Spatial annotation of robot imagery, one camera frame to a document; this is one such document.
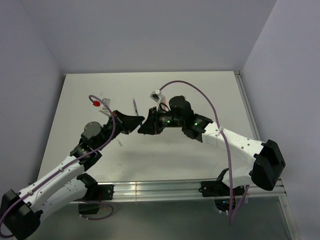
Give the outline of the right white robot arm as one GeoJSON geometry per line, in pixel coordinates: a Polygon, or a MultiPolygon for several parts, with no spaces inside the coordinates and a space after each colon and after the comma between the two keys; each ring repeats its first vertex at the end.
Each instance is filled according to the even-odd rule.
{"type": "Polygon", "coordinates": [[[168,104],[165,104],[166,98],[161,92],[152,92],[150,98],[157,105],[149,109],[148,117],[138,133],[159,135],[166,128],[180,128],[186,137],[224,149],[227,156],[235,155],[245,162],[237,169],[228,164],[216,183],[220,194],[227,195],[233,188],[252,184],[265,191],[275,188],[286,166],[275,141],[250,139],[219,126],[210,118],[194,113],[191,104],[182,95],[172,97],[168,104]]]}

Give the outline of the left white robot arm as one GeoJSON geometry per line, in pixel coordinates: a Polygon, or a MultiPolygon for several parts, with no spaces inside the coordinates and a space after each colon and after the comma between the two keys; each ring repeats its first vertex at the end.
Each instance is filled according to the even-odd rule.
{"type": "Polygon", "coordinates": [[[119,134],[133,132],[144,119],[115,110],[104,125],[89,122],[79,144],[55,169],[18,192],[11,189],[2,196],[0,223],[17,240],[25,240],[46,217],[68,203],[98,200],[98,183],[86,171],[102,157],[101,149],[119,134]]]}

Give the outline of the purple pen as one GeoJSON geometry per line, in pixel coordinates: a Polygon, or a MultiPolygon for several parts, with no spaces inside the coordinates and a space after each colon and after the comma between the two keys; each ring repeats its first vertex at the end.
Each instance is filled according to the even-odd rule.
{"type": "Polygon", "coordinates": [[[138,108],[137,108],[137,103],[136,103],[136,100],[134,97],[132,98],[132,103],[133,103],[133,108],[134,108],[134,112],[135,112],[136,116],[140,116],[139,112],[138,112],[138,108]]]}

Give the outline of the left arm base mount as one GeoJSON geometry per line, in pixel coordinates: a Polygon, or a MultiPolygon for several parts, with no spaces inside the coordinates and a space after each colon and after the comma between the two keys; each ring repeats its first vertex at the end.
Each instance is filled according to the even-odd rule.
{"type": "Polygon", "coordinates": [[[78,202],[77,210],[80,218],[87,221],[100,221],[111,217],[115,208],[108,202],[113,199],[114,185],[113,184],[97,184],[88,188],[84,197],[76,200],[78,202]],[[92,217],[99,210],[107,208],[107,215],[92,217]]]}

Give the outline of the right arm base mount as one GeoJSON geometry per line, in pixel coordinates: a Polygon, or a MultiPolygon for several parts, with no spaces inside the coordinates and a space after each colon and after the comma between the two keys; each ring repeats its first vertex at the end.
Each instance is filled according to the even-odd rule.
{"type": "Polygon", "coordinates": [[[216,180],[205,180],[200,182],[198,192],[202,197],[225,197],[214,200],[215,207],[220,212],[228,214],[230,212],[230,188],[225,185],[222,180],[229,169],[225,168],[217,177],[216,180]]]}

